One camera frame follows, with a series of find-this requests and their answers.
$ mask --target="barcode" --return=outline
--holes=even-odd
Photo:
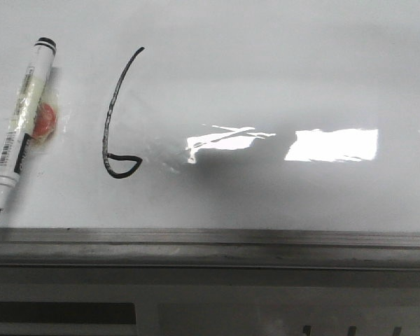
[[[8,164],[9,152],[13,147],[15,138],[15,132],[8,132],[5,139],[5,144],[0,154],[0,166],[6,166]]]

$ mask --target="metal ledge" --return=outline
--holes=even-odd
[[[420,270],[420,233],[0,228],[0,265]]]

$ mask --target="dry erase marker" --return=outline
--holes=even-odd
[[[27,67],[0,154],[0,211],[19,181],[34,130],[37,107],[55,54],[56,43],[49,38],[41,37],[34,45],[32,59]]]

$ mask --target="marker cap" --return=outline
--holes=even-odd
[[[34,45],[48,47],[53,51],[53,54],[56,55],[56,43],[51,38],[41,37]]]

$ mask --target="white surface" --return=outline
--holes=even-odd
[[[0,1],[0,150],[41,36],[59,122],[0,226],[420,231],[420,1]],[[315,129],[378,130],[374,159],[285,161]]]

